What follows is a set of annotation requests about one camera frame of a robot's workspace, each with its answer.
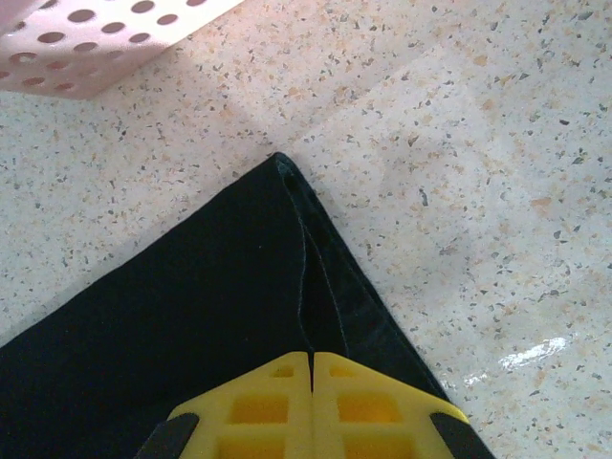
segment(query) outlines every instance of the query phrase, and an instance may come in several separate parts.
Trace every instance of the yellow plastic object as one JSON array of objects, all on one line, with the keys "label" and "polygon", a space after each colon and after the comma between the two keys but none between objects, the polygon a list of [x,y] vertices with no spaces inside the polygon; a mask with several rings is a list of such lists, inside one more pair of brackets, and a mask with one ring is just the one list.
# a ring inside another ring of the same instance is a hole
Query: yellow plastic object
[{"label": "yellow plastic object", "polygon": [[454,405],[329,353],[294,352],[178,406],[200,422],[181,459],[452,459],[429,415]]},{"label": "yellow plastic object", "polygon": [[293,352],[180,404],[200,417],[181,459],[313,459],[310,380]]},{"label": "yellow plastic object", "polygon": [[316,459],[453,459],[429,415],[467,423],[456,406],[335,354],[314,375]]}]

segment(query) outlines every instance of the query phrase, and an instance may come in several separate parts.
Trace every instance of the basket hole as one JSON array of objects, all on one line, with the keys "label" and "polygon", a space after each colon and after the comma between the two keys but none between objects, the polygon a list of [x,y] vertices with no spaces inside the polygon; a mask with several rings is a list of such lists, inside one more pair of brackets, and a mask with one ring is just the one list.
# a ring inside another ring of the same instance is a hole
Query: basket hole
[{"label": "basket hole", "polygon": [[138,2],[134,4],[134,6],[132,7],[132,11],[137,13],[147,12],[153,10],[153,7],[155,7],[155,4],[146,0],[144,2]]},{"label": "basket hole", "polygon": [[107,54],[109,59],[118,59],[122,55],[123,55],[123,51],[120,51],[120,50],[111,51],[110,53]]},{"label": "basket hole", "polygon": [[38,41],[41,43],[57,43],[62,40],[66,35],[62,32],[47,32],[43,33],[38,37]]},{"label": "basket hole", "polygon": [[61,83],[55,86],[56,91],[70,91],[75,87],[74,83]]},{"label": "basket hole", "polygon": [[24,79],[21,84],[23,84],[24,86],[38,86],[39,84],[42,84],[45,82],[45,78],[43,78],[42,76],[35,76],[34,78],[28,78],[28,79]]},{"label": "basket hole", "polygon": [[130,43],[143,43],[151,37],[148,33],[137,33],[130,36]]},{"label": "basket hole", "polygon": [[49,0],[42,7],[40,7],[39,10],[48,10],[49,8],[52,8],[55,5],[57,5],[57,0]]},{"label": "basket hole", "polygon": [[17,53],[9,57],[9,62],[12,64],[30,64],[36,59],[34,53]]},{"label": "basket hole", "polygon": [[98,43],[94,43],[93,41],[86,41],[85,43],[79,43],[73,49],[77,53],[88,53],[97,47],[98,47]]},{"label": "basket hole", "polygon": [[61,69],[65,69],[66,67],[68,67],[69,62],[62,62],[61,60],[56,60],[55,62],[52,62],[51,64],[47,64],[47,68],[49,70],[61,70]]},{"label": "basket hole", "polygon": [[11,33],[19,32],[25,28],[26,28],[26,23],[23,21],[19,21],[17,24],[15,24],[15,27],[12,28]]},{"label": "basket hole", "polygon": [[78,10],[71,12],[68,16],[70,22],[86,22],[92,19],[96,14],[91,10]]},{"label": "basket hole", "polygon": [[167,26],[168,24],[172,24],[179,18],[176,14],[167,14],[166,16],[162,16],[157,20],[157,23],[160,26]]},{"label": "basket hole", "polygon": [[125,24],[122,22],[111,22],[110,24],[106,24],[102,27],[102,31],[104,33],[117,33],[125,29]]}]

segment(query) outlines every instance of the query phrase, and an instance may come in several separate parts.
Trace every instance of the perforated basket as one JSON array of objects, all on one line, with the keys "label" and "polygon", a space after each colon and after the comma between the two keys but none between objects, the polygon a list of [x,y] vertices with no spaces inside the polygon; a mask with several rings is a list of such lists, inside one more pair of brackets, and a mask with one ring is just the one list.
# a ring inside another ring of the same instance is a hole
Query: perforated basket
[{"label": "perforated basket", "polygon": [[0,90],[90,98],[242,0],[0,0]]}]

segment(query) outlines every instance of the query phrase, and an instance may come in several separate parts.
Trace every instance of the terrazzo floor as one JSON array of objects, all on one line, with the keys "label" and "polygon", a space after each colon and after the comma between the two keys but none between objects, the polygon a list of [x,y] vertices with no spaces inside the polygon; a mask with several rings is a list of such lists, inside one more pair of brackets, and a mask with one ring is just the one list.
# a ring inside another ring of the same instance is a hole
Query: terrazzo floor
[{"label": "terrazzo floor", "polygon": [[611,18],[247,0],[93,101],[0,94],[0,344],[280,150],[498,458],[612,457]]}]

